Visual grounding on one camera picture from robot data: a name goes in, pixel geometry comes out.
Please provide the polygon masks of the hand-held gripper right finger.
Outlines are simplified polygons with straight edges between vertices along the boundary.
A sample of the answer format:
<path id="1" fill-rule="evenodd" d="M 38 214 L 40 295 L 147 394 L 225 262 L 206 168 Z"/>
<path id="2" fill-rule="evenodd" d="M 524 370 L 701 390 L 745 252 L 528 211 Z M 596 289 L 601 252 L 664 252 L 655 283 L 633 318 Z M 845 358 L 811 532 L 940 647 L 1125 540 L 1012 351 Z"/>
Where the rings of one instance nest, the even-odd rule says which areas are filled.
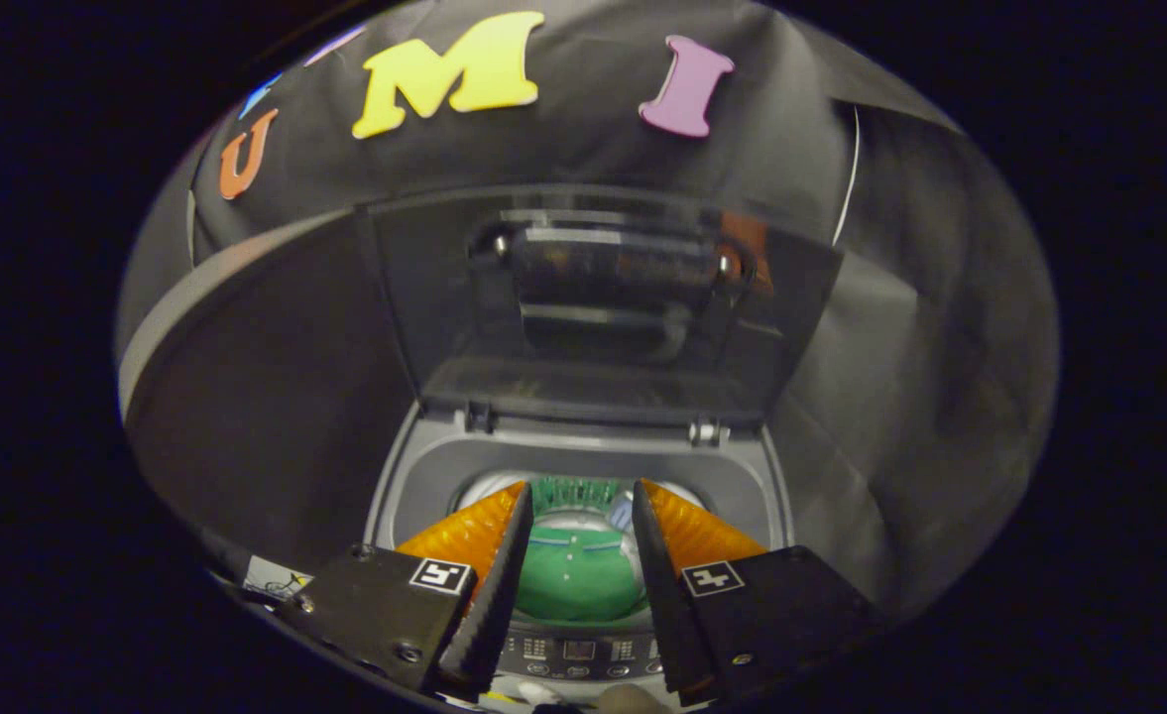
<path id="1" fill-rule="evenodd" d="M 881 634 L 876 606 L 813 551 L 763 548 L 651 480 L 634 485 L 633 533 L 683 705 L 768 699 Z"/>

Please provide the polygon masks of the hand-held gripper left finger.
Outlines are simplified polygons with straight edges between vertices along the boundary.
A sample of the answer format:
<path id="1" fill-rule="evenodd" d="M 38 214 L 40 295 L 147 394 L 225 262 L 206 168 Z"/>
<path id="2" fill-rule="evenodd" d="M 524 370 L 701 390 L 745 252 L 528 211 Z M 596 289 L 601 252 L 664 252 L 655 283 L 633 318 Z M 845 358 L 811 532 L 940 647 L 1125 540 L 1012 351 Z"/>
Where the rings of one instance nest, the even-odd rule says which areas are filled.
<path id="1" fill-rule="evenodd" d="M 352 545 L 281 606 L 281 626 L 376 682 L 474 701 L 513 615 L 532 490 L 516 482 L 397 548 Z"/>

